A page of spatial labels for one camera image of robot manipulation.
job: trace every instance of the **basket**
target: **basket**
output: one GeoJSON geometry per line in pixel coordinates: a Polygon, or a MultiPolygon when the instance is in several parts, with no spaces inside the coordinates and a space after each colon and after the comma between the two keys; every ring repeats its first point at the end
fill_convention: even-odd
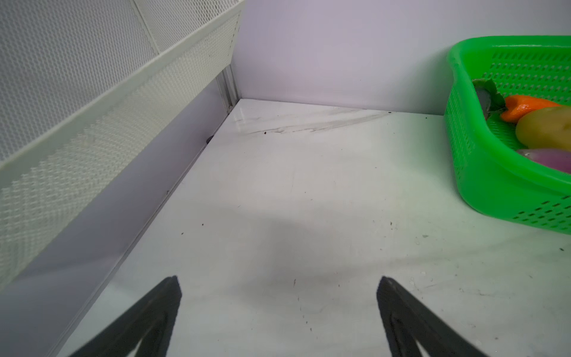
{"type": "Polygon", "coordinates": [[[444,114],[462,198],[495,218],[571,234],[571,175],[515,152],[515,126],[484,119],[472,80],[504,95],[571,105],[571,36],[473,38],[448,54],[454,84],[444,114]]]}

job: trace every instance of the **white marble tabletop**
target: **white marble tabletop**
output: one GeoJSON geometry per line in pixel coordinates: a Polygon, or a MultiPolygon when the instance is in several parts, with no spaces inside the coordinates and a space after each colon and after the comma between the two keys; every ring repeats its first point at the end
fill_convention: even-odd
{"type": "Polygon", "coordinates": [[[170,357],[389,356],[387,275],[490,356],[567,356],[570,271],[462,201],[442,117],[242,99],[60,355],[177,275],[170,357]]]}

